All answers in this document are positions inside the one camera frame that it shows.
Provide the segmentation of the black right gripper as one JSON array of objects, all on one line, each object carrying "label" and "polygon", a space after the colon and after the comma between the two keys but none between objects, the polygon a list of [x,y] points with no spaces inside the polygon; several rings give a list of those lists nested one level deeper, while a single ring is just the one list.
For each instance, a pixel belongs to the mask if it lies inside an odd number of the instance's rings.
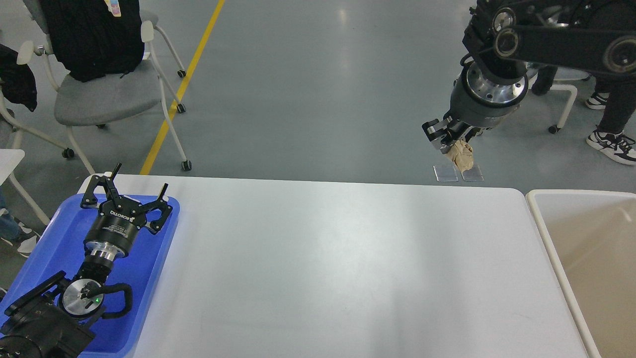
[{"label": "black right gripper", "polygon": [[463,67],[450,99],[448,115],[422,124],[427,140],[442,154],[464,136],[466,143],[498,126],[520,106],[528,91],[523,75],[509,85],[490,81],[477,64]]}]

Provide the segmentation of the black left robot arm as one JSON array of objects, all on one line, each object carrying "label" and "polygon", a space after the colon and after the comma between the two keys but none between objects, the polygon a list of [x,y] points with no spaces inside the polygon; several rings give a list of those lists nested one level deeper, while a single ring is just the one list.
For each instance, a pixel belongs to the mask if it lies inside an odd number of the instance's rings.
[{"label": "black left robot arm", "polygon": [[82,241],[83,261],[68,278],[64,270],[21,295],[4,310],[3,358],[77,358],[95,340],[99,320],[133,310],[132,285],[107,283],[118,259],[127,258],[143,229],[158,234],[173,212],[164,183],[155,199],[141,202],[118,192],[110,174],[91,175],[79,203],[95,218]]}]

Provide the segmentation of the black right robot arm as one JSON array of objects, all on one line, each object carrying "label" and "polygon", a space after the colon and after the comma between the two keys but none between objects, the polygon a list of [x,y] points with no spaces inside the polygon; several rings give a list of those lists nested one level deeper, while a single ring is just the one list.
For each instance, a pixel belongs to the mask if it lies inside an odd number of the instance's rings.
[{"label": "black right robot arm", "polygon": [[422,125],[443,154],[518,109],[530,87],[528,64],[635,76],[633,0],[479,0],[470,13],[450,108]]}]

